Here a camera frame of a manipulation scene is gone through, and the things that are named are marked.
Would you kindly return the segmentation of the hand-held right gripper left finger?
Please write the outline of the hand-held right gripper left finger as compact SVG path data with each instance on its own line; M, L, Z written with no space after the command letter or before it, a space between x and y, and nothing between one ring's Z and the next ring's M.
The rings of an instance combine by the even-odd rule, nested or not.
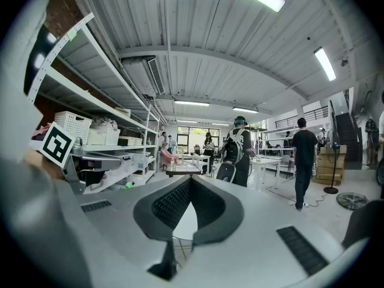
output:
M174 271L173 239L149 238L134 219L134 207L143 197L169 191L185 177L164 179L130 190L77 196L65 182L58 184L61 211L74 233L86 264L91 288L192 288L186 269Z

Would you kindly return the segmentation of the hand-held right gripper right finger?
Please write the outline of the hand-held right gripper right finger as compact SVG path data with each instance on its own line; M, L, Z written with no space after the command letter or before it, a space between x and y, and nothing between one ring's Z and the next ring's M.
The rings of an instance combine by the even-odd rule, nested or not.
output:
M225 241L196 247L176 275L182 288L327 288L348 271L368 243L348 249L303 212L269 194L214 179L236 196L244 218ZM293 226L323 256L327 265L309 276L278 235Z

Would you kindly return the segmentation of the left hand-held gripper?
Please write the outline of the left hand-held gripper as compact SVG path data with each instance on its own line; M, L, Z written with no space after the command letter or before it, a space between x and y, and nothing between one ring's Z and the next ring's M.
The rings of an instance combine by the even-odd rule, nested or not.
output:
M42 167L53 179L69 183L75 194L86 188L86 170L108 171L118 169L121 159L95 154L85 154L80 138L75 138L57 123L51 123L38 152L43 156Z

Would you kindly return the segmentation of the person's left forearm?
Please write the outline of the person's left forearm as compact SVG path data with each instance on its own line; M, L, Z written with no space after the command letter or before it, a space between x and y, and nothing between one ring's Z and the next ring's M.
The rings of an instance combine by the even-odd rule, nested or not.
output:
M27 150L23 156L23 159L29 165L44 170L52 179L65 179L61 168L38 151L32 149Z

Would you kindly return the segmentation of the cream perforated plastic basket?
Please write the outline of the cream perforated plastic basket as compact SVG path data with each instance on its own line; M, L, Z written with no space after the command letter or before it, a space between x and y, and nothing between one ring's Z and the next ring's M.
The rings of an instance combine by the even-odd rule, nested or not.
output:
M116 146L118 144L120 129L108 127L90 128L88 132L87 145Z

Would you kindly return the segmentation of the clear plastic storage bin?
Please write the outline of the clear plastic storage bin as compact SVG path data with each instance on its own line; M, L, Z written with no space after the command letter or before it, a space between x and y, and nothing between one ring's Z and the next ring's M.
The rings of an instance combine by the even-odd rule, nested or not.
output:
M125 172L141 173L154 159L149 152L138 153L138 152L124 152L121 151L117 154L121 159L121 168Z

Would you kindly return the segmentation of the white perforated plastic basket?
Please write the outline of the white perforated plastic basket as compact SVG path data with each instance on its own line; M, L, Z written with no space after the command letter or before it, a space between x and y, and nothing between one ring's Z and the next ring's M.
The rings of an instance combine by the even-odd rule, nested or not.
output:
M63 111L55 113L54 121L75 138L81 138L83 145L87 143L92 120L73 112Z

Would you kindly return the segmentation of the pink cloth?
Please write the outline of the pink cloth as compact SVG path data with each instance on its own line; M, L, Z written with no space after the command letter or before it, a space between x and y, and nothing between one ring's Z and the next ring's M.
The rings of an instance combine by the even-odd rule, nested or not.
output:
M52 125L51 123L47 123L45 126L41 126L38 130L35 130L31 139L37 140L37 141L43 141L51 125Z

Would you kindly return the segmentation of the round white table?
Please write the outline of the round white table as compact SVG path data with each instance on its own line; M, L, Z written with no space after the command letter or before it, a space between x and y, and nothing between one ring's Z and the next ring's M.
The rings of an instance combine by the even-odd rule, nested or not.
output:
M173 231L173 237L183 240L193 240L193 235L197 232L197 214L193 205L190 203L183 213L178 225Z

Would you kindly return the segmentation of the pink chair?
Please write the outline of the pink chair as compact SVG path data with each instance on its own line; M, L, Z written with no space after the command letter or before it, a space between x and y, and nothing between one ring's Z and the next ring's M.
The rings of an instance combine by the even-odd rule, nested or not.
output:
M166 168L168 171L174 171L178 163L178 156L172 155L168 150L161 150L161 166Z

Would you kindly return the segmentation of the white rectangular table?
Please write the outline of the white rectangular table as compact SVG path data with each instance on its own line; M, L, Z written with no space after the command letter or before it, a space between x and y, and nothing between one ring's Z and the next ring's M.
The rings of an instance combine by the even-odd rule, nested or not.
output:
M197 155L197 154L177 154L177 156L181 159L182 163L190 160L191 164L194 164L198 169L203 171L203 167L206 166L206 175L211 173L211 169L209 167L210 156L208 155Z
M261 190L261 185L265 182L266 169L268 166L275 166L276 175L274 188L278 189L280 187L281 160L270 158L257 158L253 160L253 167L255 168L255 172L253 174L254 181L250 185L251 189L257 191Z

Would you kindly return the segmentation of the black metal patio table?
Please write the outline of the black metal patio table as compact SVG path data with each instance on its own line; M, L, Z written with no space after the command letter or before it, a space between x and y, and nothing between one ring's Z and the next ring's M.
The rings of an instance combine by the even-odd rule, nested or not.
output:
M202 171L195 165L190 163L184 164L174 164L170 165L166 169L166 175L170 178L174 176L184 176L184 175L201 175Z

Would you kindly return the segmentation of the white metal shelf unit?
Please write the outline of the white metal shelf unit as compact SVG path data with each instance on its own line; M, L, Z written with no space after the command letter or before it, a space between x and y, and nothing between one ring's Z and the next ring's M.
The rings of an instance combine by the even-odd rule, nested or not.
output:
M86 15L63 37L48 36L52 45L49 53L37 56L37 73L28 99L54 104L45 116L54 122L55 113L69 111L92 120L90 128L120 129L118 144L83 145L85 154L117 157L121 151L149 152L152 162L141 173L115 170L86 170L86 188L83 194L106 189L124 188L127 182L134 187L145 185L154 175L157 165L157 143L160 119L112 64L92 35L88 23L93 14Z

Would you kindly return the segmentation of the person's light grey shirt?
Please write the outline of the person's light grey shirt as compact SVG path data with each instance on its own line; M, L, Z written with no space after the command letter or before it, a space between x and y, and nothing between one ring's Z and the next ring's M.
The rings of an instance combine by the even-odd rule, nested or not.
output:
M0 286L91 288L57 182L23 156L42 119L25 73L49 0L27 0L0 43Z

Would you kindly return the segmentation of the ceiling air conditioner unit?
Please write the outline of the ceiling air conditioner unit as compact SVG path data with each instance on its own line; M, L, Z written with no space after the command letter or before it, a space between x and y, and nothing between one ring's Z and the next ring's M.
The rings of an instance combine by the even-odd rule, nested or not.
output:
M163 77L155 56L124 58L122 65L146 99L153 100L164 94Z

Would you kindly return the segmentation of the stack of cardboard boxes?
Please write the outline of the stack of cardboard boxes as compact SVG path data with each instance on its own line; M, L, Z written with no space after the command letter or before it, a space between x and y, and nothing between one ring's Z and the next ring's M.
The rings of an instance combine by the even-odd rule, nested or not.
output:
M343 181L346 155L346 145L341 145L336 152L334 152L331 147L321 147L320 154L317 158L318 166L313 182L323 185L339 186Z

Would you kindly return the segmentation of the black framed window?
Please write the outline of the black framed window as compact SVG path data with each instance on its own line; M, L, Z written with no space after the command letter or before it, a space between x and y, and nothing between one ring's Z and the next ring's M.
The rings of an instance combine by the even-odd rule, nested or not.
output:
M196 127L182 127L178 126L176 137L176 152L178 154L189 154L194 152L196 145L200 146L200 152L203 152L203 143L206 139L206 133L210 133L215 148L220 145L220 131L219 129L211 128L196 128Z

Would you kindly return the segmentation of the black round fan grille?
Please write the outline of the black round fan grille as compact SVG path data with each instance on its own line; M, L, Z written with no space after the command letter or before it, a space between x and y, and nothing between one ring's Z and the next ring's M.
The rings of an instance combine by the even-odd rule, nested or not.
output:
M336 197L337 203L344 209L354 211L369 202L369 200L361 194L354 192L340 193Z

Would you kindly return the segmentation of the black standing fan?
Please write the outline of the black standing fan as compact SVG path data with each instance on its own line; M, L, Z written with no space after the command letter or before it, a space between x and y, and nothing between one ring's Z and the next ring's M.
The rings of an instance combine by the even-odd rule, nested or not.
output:
M332 150L332 155L334 158L334 162L333 162L334 166L333 166L331 185L328 187L325 187L323 189L323 191L326 194L337 194L338 193L338 189L334 188L334 181L335 181L335 172L336 172L336 167L337 167L337 161L338 161L338 158L340 155L340 146L341 145L340 145L339 135L337 133L337 130L333 128L332 130L329 131L329 143L327 144L327 147L330 147Z

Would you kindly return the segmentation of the black staircase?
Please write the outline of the black staircase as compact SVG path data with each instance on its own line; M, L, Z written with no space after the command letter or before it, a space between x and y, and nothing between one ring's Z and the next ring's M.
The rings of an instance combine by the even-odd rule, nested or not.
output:
M362 131L358 127L350 103L350 89L333 95L330 99L334 110L334 121L340 138L340 145L346 145L344 168L362 169Z

